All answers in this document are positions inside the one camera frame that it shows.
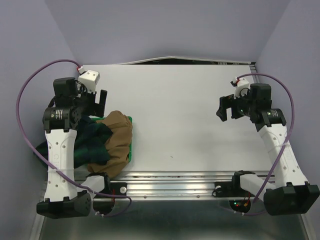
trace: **black base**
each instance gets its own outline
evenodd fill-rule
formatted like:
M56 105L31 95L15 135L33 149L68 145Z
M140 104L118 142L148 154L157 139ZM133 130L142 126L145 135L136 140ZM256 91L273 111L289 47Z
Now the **black base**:
M36 205L36 212L39 215L51 219L63 219L73 217L86 217L91 211L91 196L87 191L78 192L78 196L63 201L50 200L39 202Z
M288 215L305 214L319 197L317 185L306 183L300 186L283 186L267 189L263 195L263 203L268 214Z

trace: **white tabletop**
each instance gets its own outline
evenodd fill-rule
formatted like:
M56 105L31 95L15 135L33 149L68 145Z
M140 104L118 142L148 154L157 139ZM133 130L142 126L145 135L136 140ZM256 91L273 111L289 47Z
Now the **white tabletop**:
M219 98L248 65L86 65L108 91L105 116L133 118L132 161L124 171L268 171L264 143L248 117L222 122Z

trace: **lavender wall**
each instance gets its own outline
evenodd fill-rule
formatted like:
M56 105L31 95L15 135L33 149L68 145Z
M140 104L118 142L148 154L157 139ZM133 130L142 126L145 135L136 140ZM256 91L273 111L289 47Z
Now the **lavender wall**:
M15 105L23 82L43 64L73 55L43 0L0 2L0 239L29 239L46 171L18 129ZM39 74L22 96L21 117L31 142L43 141L42 115L55 78L73 76L60 64Z
M256 61L289 0L45 0L75 58Z
M290 140L297 161L311 184L320 186L320 1L292 0L257 61L257 70L282 80L295 104L295 124ZM272 84L273 105L290 116L290 102L281 87ZM310 209L320 238L320 200Z

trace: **green cloth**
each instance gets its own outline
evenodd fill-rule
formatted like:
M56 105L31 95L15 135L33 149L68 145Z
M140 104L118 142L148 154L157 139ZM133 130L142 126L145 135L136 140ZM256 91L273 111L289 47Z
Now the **green cloth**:
M107 164L110 159L105 147L106 141L111 137L112 131L103 123L96 123L88 116L82 116L78 123L76 139L74 142L74 168L84 164ZM39 153L48 159L47 141L36 147Z

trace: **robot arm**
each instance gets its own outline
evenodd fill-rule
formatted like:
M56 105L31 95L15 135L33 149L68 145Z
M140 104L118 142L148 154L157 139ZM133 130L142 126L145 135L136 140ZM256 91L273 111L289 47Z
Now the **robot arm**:
M271 108L271 87L263 83L250 84L245 78L235 79L231 84L235 93L220 98L216 115L224 122L227 109L231 108L232 119L249 117L273 164L285 142L287 127L282 111ZM270 215L306 213L320 195L318 186L310 185L302 173L289 142L285 144L274 176L275 184L267 183L259 195ZM263 183L253 172L239 171L232 178L235 192L242 189L253 195L257 195Z
M103 117L107 98L107 91L101 90L99 103L95 103L99 72L84 71L83 67L78 71L81 74L78 80L72 77L54 80L55 97L43 115L48 161L72 181L75 180L74 146L78 122L82 114ZM82 185L101 192L108 189L108 176L89 176ZM36 210L54 219L87 216L93 197L94 194L67 182L56 169L48 167L44 201L37 204Z

